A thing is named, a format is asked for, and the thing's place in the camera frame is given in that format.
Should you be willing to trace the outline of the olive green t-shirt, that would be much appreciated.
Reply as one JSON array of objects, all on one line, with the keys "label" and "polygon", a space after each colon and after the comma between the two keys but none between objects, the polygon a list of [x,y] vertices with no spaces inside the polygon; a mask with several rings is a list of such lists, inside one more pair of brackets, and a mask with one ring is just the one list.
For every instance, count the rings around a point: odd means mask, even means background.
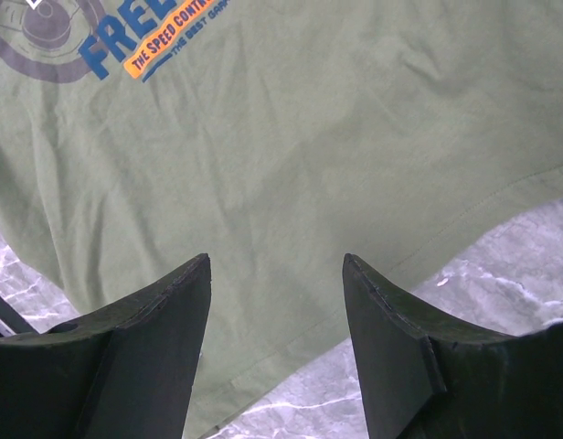
[{"label": "olive green t-shirt", "polygon": [[563,1],[0,1],[0,231],[89,313],[202,252],[185,435],[563,198]]}]

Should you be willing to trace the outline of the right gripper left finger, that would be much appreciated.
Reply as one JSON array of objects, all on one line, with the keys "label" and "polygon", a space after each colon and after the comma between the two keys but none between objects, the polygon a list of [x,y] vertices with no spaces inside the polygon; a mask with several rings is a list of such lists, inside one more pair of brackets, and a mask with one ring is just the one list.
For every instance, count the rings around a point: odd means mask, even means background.
[{"label": "right gripper left finger", "polygon": [[0,337],[0,438],[179,438],[211,302],[199,254],[43,334]]}]

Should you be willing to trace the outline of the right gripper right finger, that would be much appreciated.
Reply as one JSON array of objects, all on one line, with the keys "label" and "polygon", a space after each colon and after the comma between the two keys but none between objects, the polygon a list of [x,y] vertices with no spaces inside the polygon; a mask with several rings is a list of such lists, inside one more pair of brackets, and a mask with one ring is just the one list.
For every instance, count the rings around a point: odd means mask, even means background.
[{"label": "right gripper right finger", "polygon": [[563,322],[511,336],[451,316],[359,257],[345,308],[372,438],[563,438]]}]

